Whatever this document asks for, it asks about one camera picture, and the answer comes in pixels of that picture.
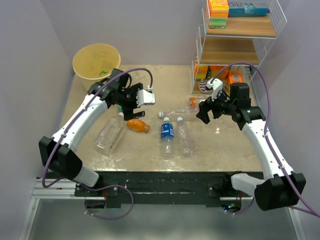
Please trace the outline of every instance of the plastic bucket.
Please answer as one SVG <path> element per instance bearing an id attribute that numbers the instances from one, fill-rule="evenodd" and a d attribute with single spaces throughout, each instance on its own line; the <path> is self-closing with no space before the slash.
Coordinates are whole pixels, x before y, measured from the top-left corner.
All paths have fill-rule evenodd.
<path id="1" fill-rule="evenodd" d="M 92 84 L 110 76 L 112 69 L 118 68 L 121 57 L 117 49 L 105 43 L 96 43 L 79 50 L 72 66 L 88 90 Z"/>

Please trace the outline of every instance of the clear plastic bottle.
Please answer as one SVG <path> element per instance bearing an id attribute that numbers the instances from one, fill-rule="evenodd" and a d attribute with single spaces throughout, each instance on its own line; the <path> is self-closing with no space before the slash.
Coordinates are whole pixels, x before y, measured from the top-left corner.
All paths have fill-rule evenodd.
<path id="1" fill-rule="evenodd" d="M 161 154 L 164 157 L 173 157 L 174 149 L 174 127 L 169 117 L 165 117 L 161 126 Z"/>
<path id="2" fill-rule="evenodd" d="M 115 147 L 120 139 L 124 129 L 124 114 L 120 112 L 117 116 L 112 117 L 102 129 L 100 135 L 95 141 L 98 151 L 104 155 Z"/>
<path id="3" fill-rule="evenodd" d="M 177 118 L 177 138 L 184 156 L 192 156 L 193 146 L 186 123 L 182 117 Z"/>
<path id="4" fill-rule="evenodd" d="M 194 121 L 197 119 L 198 108 L 189 106 L 179 109 L 172 109 L 168 111 L 161 111 L 159 112 L 159 118 L 170 118 L 176 120 L 178 117 L 182 117 L 185 121 Z"/>

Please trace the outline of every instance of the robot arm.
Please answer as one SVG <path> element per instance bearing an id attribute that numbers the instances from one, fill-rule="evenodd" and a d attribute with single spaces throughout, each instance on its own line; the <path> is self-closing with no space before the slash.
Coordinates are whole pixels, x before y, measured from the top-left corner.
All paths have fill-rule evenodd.
<path id="1" fill-rule="evenodd" d="M 230 97 L 224 93 L 223 83 L 217 78 L 212 83 L 208 81 L 206 87 L 213 90 L 212 95 L 199 104 L 199 113 L 196 116 L 205 124 L 210 122 L 209 111 L 212 111 L 214 119 L 219 118 L 222 114 L 231 116 L 252 144 L 263 171 L 263 180 L 241 172 L 228 174 L 229 179 L 225 181 L 223 187 L 242 191 L 255 197 L 258 206 L 263 211 L 297 204 L 299 198 L 266 142 L 264 135 L 266 117 L 258 106 L 251 106 L 249 86 L 246 83 L 231 84 Z M 269 130 L 267 134 L 277 155 L 282 159 L 283 167 L 290 173 L 290 178 L 302 193 L 306 184 L 304 175 L 294 172 L 280 153 Z"/>
<path id="2" fill-rule="evenodd" d="M 122 71 L 114 69 L 110 78 L 117 76 L 119 73 L 122 73 Z M 126 87 L 128 79 L 129 74 L 126 74 L 111 82 L 94 98 L 92 103 L 85 108 L 88 102 L 94 97 L 95 93 L 97 93 L 104 84 L 96 82 L 91 86 L 83 103 L 69 121 L 51 138 L 44 136 L 39 141 L 43 166 L 46 165 L 49 155 L 57 143 L 57 139 L 64 136 L 48 169 L 69 180 L 75 180 L 89 187 L 96 186 L 100 176 L 96 172 L 85 167 L 75 154 L 82 138 L 93 123 L 101 116 L 101 114 L 106 112 L 111 105 L 118 104 L 122 106 L 124 120 L 127 121 L 145 116 L 144 111 L 134 113 L 134 109 L 140 108 L 143 105 L 154 105 L 156 103 L 155 94 L 152 93 L 152 88 L 144 90 L 142 83 Z M 74 121 L 81 110 L 85 110 L 85 112 L 73 123 L 68 130 L 68 134 L 64 135 L 66 127 Z"/>

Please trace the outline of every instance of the orange bottle cap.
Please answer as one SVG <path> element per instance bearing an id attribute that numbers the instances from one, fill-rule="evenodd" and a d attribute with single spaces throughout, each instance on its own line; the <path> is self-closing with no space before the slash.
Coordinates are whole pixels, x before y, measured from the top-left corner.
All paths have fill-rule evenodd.
<path id="1" fill-rule="evenodd" d="M 195 107 L 196 106 L 196 100 L 197 100 L 196 97 L 190 97 L 189 98 L 189 105 L 192 106 L 192 107 Z"/>
<path id="2" fill-rule="evenodd" d="M 143 131 L 144 131 L 145 133 L 148 133 L 149 130 L 150 130 L 150 125 L 146 124 L 146 125 L 144 126 L 144 128 L 143 128 Z"/>

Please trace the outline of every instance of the black metal frame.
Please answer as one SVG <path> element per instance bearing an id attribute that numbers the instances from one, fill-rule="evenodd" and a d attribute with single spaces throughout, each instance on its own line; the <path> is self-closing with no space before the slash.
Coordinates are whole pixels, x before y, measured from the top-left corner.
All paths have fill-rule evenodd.
<path id="1" fill-rule="evenodd" d="M 132 192 L 135 204 L 205 205 L 220 207 L 220 197 L 236 197 L 235 190 L 225 191 L 223 184 L 230 184 L 227 172 L 135 172 L 98 171 L 100 181 L 96 188 L 122 185 Z M 252 177 L 263 179 L 262 172 L 247 172 Z M 129 194 L 124 189 L 109 188 L 107 208 L 120 208 L 130 204 Z M 103 192 L 87 191 L 79 186 L 76 197 L 103 197 Z"/>

